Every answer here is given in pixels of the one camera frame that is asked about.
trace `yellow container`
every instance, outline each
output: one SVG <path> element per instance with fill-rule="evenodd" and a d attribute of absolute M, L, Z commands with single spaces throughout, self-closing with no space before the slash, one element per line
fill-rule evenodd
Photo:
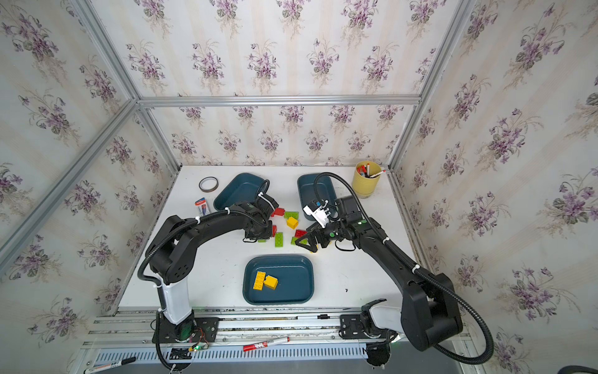
<path fill-rule="evenodd" d="M 360 199 L 368 198 L 374 192 L 374 189 L 376 189 L 376 184 L 378 184 L 378 180 L 380 180 L 380 177 L 384 175 L 380 174 L 375 178 L 362 177 L 361 174 L 357 172 L 357 168 L 362 165 L 367 166 L 368 164 L 370 164 L 371 175 L 374 175 L 382 171 L 380 165 L 373 161 L 362 161 L 355 165 L 355 171 L 353 172 L 353 183 L 351 183 L 351 187 L 353 187 L 355 193 L 357 194 L 357 197 L 359 197 Z"/>

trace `green toy brick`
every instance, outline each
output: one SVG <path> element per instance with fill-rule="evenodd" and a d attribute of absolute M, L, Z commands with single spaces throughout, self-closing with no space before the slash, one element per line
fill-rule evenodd
<path fill-rule="evenodd" d="M 276 248 L 278 247 L 282 247 L 284 245 L 283 239 L 282 239 L 282 232 L 277 232 L 276 236 L 274 237 L 274 246 Z"/>
<path fill-rule="evenodd" d="M 299 239 L 299 238 L 292 238 L 292 239 L 291 239 L 291 244 L 293 244 L 293 245 L 297 245 L 297 244 L 295 243 L 295 241 L 296 241 L 297 239 Z M 303 240 L 302 240 L 302 241 L 300 241 L 299 243 L 301 243 L 301 244 L 307 244 L 307 239 L 303 239 Z"/>
<path fill-rule="evenodd" d="M 293 217 L 297 221 L 299 220 L 299 212 L 285 212 L 285 219 L 288 220 L 289 217 Z"/>

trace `dark teal plastic tray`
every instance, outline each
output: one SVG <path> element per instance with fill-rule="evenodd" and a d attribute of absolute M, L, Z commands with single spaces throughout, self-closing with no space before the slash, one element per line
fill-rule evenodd
<path fill-rule="evenodd" d="M 214 209 L 221 211 L 241 201 L 254 202 L 255 192 L 263 181 L 251 173 L 238 174 L 214 199 Z"/>
<path fill-rule="evenodd" d="M 258 271 L 278 279 L 275 290 L 266 286 L 254 290 Z M 253 305 L 301 304 L 313 295 L 313 266 L 306 257 L 298 255 L 260 256 L 245 267 L 243 297 Z"/>
<path fill-rule="evenodd" d="M 316 193 L 313 191 L 313 182 L 316 180 L 316 176 L 318 176 L 318 174 L 319 173 L 304 174 L 297 179 L 299 199 L 301 200 L 301 209 L 303 209 L 304 206 L 316 198 Z M 332 181 L 330 180 L 329 176 L 325 175 L 318 180 L 318 193 L 322 199 L 328 200 L 328 202 L 331 204 L 336 200 L 336 193 L 334 192 L 334 187 L 332 186 Z M 309 221 L 316 220 L 311 215 L 307 215 L 305 211 L 303 212 L 303 215 Z"/>

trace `tape roll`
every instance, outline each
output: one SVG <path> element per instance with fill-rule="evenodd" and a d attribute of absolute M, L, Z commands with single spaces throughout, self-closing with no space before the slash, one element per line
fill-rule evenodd
<path fill-rule="evenodd" d="M 216 181 L 216 185 L 212 188 L 203 188 L 202 185 L 205 185 L 206 182 Z M 199 182 L 199 189 L 203 192 L 212 192 L 218 188 L 218 179 L 216 177 L 206 177 Z"/>

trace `table surface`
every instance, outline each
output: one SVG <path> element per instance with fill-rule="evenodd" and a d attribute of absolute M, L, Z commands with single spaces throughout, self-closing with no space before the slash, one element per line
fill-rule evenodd
<path fill-rule="evenodd" d="M 346 181 L 353 178 L 353 167 L 344 166 L 183 166 L 170 196 L 164 205 L 149 242 L 167 217 L 178 215 L 181 218 L 195 217 L 195 201 L 205 197 L 211 212 L 213 201 L 224 187 L 239 173 L 250 172 L 270 180 L 268 195 L 272 196 L 281 208 L 299 212 L 298 229 L 306 229 L 313 222 L 305 219 L 299 194 L 297 178 L 304 174 L 333 172 Z M 219 187 L 209 193 L 198 188 L 204 177 L 216 177 Z M 337 197 L 349 192 L 338 181 L 332 179 Z M 401 215 L 393 196 L 388 176 L 383 174 L 374 193 L 361 200 L 365 211 L 376 219 L 387 235 L 408 256 L 414 258 Z M 189 298 L 194 308 L 247 308 L 255 307 L 247 303 L 242 294 L 245 266 L 252 258 L 268 254 L 300 254 L 313 264 L 315 291 L 312 298 L 303 304 L 289 305 L 297 308 L 345 308 L 360 307 L 370 301 L 385 298 L 401 306 L 401 293 L 386 272 L 362 250 L 342 252 L 331 242 L 327 248 L 311 253 L 301 247 L 291 245 L 295 230 L 286 225 L 283 217 L 271 218 L 278 232 L 284 234 L 284 247 L 274 247 L 274 240 L 266 243 L 243 243 L 244 231 L 226 233 L 203 244 L 198 250 L 193 270 L 188 275 Z M 350 248 L 349 242 L 339 244 Z M 152 275 L 147 267 L 145 273 Z M 126 287 L 119 308 L 122 310 L 148 309 L 159 306 L 158 295 L 152 282 L 133 277 Z"/>

